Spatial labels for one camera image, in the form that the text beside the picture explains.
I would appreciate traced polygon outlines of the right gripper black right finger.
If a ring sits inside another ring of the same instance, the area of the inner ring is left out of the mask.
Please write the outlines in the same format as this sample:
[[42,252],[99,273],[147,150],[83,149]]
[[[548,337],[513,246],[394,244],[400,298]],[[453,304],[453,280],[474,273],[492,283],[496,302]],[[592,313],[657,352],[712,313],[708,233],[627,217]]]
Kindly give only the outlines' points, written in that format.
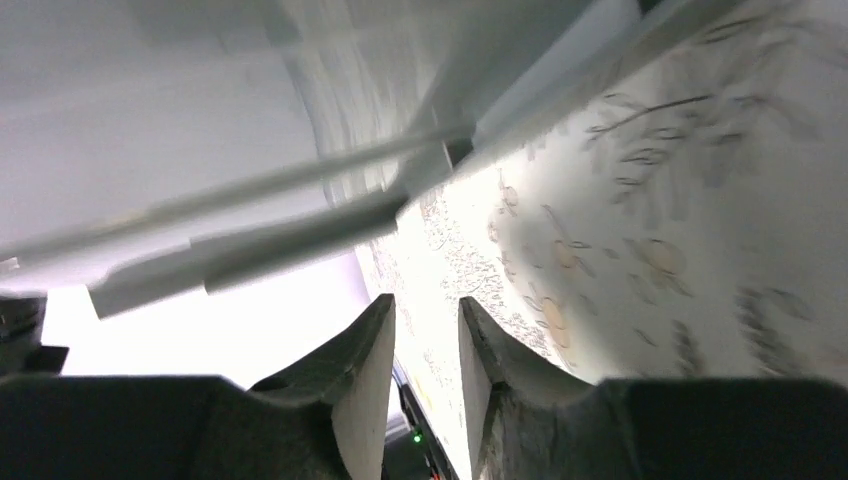
[[843,479],[847,392],[813,379],[586,383],[458,309],[475,479]]

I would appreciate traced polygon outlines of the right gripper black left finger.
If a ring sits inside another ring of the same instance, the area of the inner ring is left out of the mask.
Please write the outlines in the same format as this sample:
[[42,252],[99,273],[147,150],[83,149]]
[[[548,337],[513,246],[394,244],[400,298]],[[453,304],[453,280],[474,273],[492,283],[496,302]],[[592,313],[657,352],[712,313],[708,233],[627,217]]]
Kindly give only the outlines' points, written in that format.
[[345,330],[242,389],[218,376],[11,375],[5,479],[377,479],[395,341],[378,296]]

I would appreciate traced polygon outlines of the grey plastic crate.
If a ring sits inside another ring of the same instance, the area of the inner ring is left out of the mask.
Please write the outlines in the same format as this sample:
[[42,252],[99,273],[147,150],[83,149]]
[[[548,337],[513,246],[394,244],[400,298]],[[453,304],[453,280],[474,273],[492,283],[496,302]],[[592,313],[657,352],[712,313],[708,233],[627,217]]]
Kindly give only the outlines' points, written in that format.
[[107,318],[396,227],[731,1],[5,1],[1,295]]

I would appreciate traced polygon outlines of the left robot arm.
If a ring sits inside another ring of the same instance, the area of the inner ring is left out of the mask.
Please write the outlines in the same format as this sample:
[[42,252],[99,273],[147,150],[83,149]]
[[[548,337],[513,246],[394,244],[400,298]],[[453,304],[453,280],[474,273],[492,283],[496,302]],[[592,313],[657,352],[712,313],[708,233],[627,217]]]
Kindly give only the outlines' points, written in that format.
[[42,343],[46,312],[46,296],[1,296],[1,376],[61,373],[69,348]]

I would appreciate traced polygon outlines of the floral patterned table mat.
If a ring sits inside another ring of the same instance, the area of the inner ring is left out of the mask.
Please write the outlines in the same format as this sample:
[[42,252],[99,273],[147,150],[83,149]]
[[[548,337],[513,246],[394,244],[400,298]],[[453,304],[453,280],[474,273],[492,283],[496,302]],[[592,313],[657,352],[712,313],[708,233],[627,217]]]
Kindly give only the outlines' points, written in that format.
[[846,3],[742,3],[357,256],[462,479],[465,296],[590,383],[845,383]]

